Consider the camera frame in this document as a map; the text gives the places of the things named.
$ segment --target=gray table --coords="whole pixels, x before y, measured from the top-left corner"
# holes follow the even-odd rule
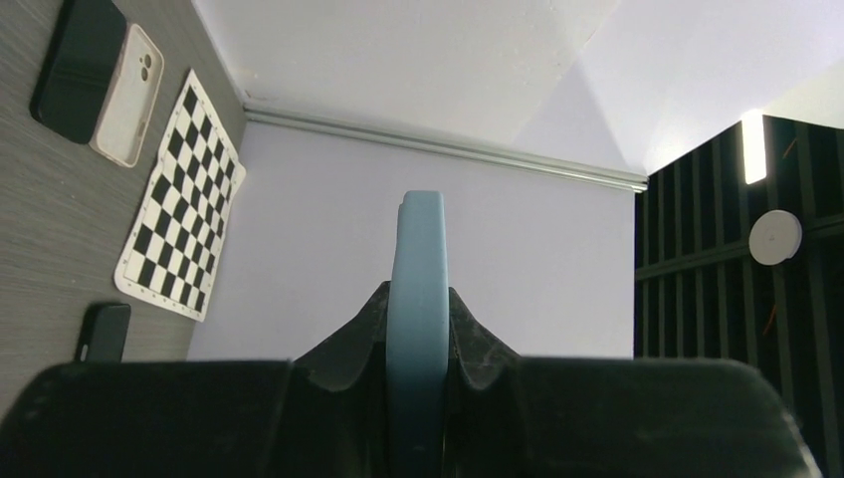
[[[190,68],[236,146],[246,118],[189,0],[113,0],[164,55],[140,161],[121,168],[35,122],[29,101],[60,0],[0,2],[0,414],[44,367],[72,358],[92,302],[131,304],[124,358],[184,359],[193,321],[124,296],[111,275]]]

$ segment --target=black smartphone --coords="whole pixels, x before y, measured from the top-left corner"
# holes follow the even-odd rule
[[[129,304],[97,304],[85,314],[74,361],[119,362],[129,330]]]
[[[32,117],[70,141],[91,141],[125,35],[126,19],[109,0],[65,0]]]

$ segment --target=white phone case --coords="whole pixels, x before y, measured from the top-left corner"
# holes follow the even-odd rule
[[[164,58],[137,24],[131,24],[91,147],[125,167],[137,164],[158,96]]]

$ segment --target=ceiling molding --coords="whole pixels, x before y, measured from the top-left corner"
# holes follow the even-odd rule
[[[276,126],[404,147],[459,159],[469,159],[486,164],[504,166],[522,171],[538,172],[632,192],[642,192],[648,188],[648,178],[644,175],[589,166],[578,162],[564,161],[553,157],[499,147],[414,135],[369,126],[363,127],[332,119],[309,117],[287,112],[265,111],[254,107],[246,107],[246,118],[251,121]]]

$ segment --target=white round device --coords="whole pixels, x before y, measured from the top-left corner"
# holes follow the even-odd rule
[[[768,211],[750,230],[750,255],[759,264],[774,266],[793,257],[802,238],[803,228],[794,214],[779,209]]]

